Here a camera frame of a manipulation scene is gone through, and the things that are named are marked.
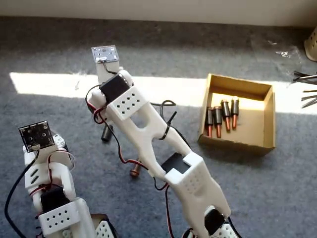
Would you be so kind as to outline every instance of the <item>ventilation holes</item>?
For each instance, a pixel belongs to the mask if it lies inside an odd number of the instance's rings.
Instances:
[[[39,176],[36,176],[32,181],[31,184],[34,184],[34,182],[39,178]]]
[[[36,174],[37,171],[38,171],[38,169],[35,169],[35,170],[33,171],[33,173],[31,173],[31,177],[33,177],[33,175]]]

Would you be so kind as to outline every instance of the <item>pliers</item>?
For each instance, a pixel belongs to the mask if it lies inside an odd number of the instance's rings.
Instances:
[[[294,71],[293,75],[298,76],[297,78],[293,79],[293,82],[301,82],[301,83],[308,83],[308,84],[315,84],[317,85],[317,81],[310,81],[311,79],[317,79],[317,74],[315,75],[309,75],[305,73],[300,73],[298,71]],[[312,93],[317,92],[317,90],[305,90],[303,93]],[[302,108],[309,107],[315,103],[317,103],[317,95],[302,97],[302,101],[305,101],[307,99],[312,99],[308,103],[302,105]]]

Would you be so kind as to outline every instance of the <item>open cardboard box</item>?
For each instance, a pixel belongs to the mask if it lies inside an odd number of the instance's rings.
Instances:
[[[222,122],[221,138],[213,127],[212,138],[205,126],[207,107],[220,106],[222,99],[229,102],[239,97],[239,117],[236,130],[226,131]],[[209,74],[201,112],[200,143],[225,149],[240,149],[264,155],[275,148],[275,100],[272,85]]]

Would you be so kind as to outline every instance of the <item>wall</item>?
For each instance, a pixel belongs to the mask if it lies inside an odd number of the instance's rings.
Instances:
[[[0,15],[316,26],[317,0],[0,0]]]

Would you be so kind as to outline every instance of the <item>black cylinder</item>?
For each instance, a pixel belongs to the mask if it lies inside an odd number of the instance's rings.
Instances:
[[[103,142],[109,142],[111,140],[111,138],[112,138],[112,133],[109,130],[109,128],[105,125],[103,134],[101,135],[101,140]]]
[[[209,108],[206,112],[206,125],[213,125],[212,110]]]
[[[222,109],[222,116],[224,118],[227,118],[230,116],[229,103],[227,101],[221,101],[221,109]]]
[[[231,115],[239,115],[239,99],[231,100]]]
[[[213,122],[216,125],[222,125],[222,115],[221,115],[221,108],[220,107],[213,108]]]

